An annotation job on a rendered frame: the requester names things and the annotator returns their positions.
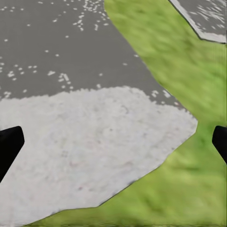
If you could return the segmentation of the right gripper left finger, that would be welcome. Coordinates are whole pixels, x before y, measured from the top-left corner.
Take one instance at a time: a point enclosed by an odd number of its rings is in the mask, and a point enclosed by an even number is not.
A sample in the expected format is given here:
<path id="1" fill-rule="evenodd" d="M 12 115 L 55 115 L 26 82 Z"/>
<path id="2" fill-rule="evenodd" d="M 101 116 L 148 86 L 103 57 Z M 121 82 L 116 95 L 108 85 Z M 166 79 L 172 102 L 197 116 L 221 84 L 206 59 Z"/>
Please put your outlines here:
<path id="1" fill-rule="evenodd" d="M 0 182 L 25 143 L 21 126 L 0 131 Z"/>

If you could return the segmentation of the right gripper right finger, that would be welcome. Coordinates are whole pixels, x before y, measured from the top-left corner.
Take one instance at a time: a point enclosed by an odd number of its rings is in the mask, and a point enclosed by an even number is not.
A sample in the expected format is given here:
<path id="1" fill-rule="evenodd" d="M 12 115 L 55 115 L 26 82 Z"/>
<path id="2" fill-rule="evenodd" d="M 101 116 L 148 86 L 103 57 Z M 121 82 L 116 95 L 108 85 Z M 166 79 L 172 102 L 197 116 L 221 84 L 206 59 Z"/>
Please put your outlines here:
<path id="1" fill-rule="evenodd" d="M 211 141 L 227 163 L 227 128 L 216 126 Z"/>

